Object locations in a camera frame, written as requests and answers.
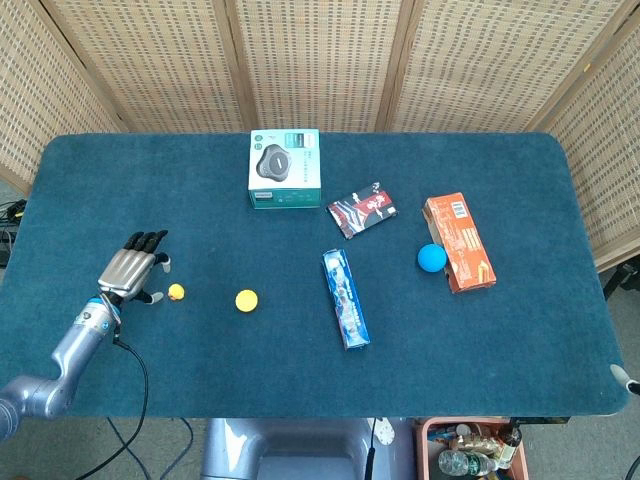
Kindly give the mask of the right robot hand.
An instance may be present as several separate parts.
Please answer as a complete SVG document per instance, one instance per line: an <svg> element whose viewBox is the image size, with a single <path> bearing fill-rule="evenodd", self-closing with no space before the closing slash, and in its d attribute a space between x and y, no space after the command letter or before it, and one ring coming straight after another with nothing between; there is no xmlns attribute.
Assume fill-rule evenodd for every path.
<svg viewBox="0 0 640 480"><path fill-rule="evenodd" d="M614 378L622 387L631 394L640 395L640 382L632 379L624 368L616 364L611 364L610 370Z"/></svg>

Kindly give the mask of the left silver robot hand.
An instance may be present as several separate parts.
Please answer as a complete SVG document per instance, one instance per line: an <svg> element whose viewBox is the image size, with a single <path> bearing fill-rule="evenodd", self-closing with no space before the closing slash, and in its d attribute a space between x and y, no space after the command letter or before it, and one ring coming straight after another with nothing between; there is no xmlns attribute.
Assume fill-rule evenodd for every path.
<svg viewBox="0 0 640 480"><path fill-rule="evenodd" d="M165 273L171 271L169 255L156 252L167 233L167 230L135 232L114 254L98 279L100 291L113 305L132 300L155 304L164 297L162 292L145 292L144 286L155 266L160 265Z"/></svg>

